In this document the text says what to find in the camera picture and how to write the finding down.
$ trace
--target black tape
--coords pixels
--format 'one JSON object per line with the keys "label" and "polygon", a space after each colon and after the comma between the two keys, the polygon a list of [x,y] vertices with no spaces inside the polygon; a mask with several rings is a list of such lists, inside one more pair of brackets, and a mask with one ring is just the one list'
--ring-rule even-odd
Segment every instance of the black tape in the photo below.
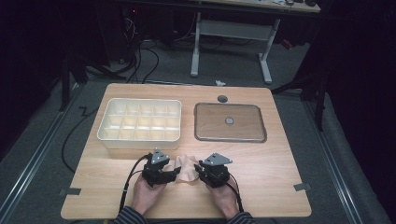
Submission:
{"label": "black tape", "polygon": [[80,193],[81,193],[81,189],[61,189],[61,191],[59,191],[59,196],[64,197],[68,194],[79,195]]}
{"label": "black tape", "polygon": [[301,184],[298,184],[298,185],[294,185],[294,189],[296,191],[300,191],[302,189],[304,189],[305,191],[308,191],[308,190],[311,190],[312,187],[311,187],[310,184],[301,183]]}

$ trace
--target hand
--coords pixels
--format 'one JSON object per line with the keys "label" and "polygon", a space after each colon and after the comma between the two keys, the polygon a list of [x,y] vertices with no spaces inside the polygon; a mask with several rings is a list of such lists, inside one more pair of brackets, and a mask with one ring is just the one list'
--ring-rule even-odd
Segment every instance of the hand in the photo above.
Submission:
{"label": "hand", "polygon": [[[228,183],[234,189],[237,189],[235,181],[233,181],[233,179],[230,178],[230,180],[228,180]],[[220,188],[215,189],[208,185],[206,185],[206,187],[212,194],[215,205],[221,210],[227,220],[235,217],[239,213],[239,210],[236,206],[236,195],[229,186],[224,185]]]}
{"label": "hand", "polygon": [[134,183],[134,197],[132,208],[142,216],[157,202],[165,189],[166,184],[151,187],[145,178],[140,175]]}

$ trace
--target wooden tabletop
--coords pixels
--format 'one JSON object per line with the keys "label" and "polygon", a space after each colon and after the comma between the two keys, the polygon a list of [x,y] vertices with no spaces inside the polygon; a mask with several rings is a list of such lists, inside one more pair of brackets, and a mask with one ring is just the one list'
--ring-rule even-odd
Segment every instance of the wooden tabletop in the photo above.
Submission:
{"label": "wooden tabletop", "polygon": [[[197,103],[217,103],[218,96],[228,97],[229,104],[256,105],[261,109],[267,131],[265,143],[198,141],[194,137],[193,109]],[[112,98],[174,99],[182,103],[181,137],[175,150],[163,150],[172,163],[178,155],[204,160],[214,152],[230,158],[227,164],[236,178],[245,211],[254,217],[307,217],[311,207],[288,139],[271,92],[265,88],[171,86],[150,84],[110,84],[92,125],[70,188],[79,195],[67,195],[62,209],[66,219],[114,218],[118,214],[122,189],[136,161],[152,149],[108,149],[97,138],[97,131]],[[146,163],[140,162],[137,170]],[[133,176],[126,204],[132,200]],[[222,217],[211,201],[205,183],[169,183],[146,217],[204,218]]]}

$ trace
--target white plastic tray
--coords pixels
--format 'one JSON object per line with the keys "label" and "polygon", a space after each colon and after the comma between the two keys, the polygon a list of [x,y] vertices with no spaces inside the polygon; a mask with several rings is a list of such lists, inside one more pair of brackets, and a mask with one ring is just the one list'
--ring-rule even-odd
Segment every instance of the white plastic tray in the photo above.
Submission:
{"label": "white plastic tray", "polygon": [[108,148],[176,149],[180,122],[178,100],[114,98],[108,101],[97,137]]}

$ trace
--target sleeve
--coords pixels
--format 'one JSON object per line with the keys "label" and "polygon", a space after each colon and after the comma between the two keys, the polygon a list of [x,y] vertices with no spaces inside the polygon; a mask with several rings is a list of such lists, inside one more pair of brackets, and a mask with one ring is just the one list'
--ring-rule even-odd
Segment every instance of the sleeve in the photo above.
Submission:
{"label": "sleeve", "polygon": [[249,212],[242,212],[231,218],[227,224],[253,224],[256,223],[253,216]]}
{"label": "sleeve", "polygon": [[114,219],[114,224],[148,224],[145,218],[132,207],[125,206]]}

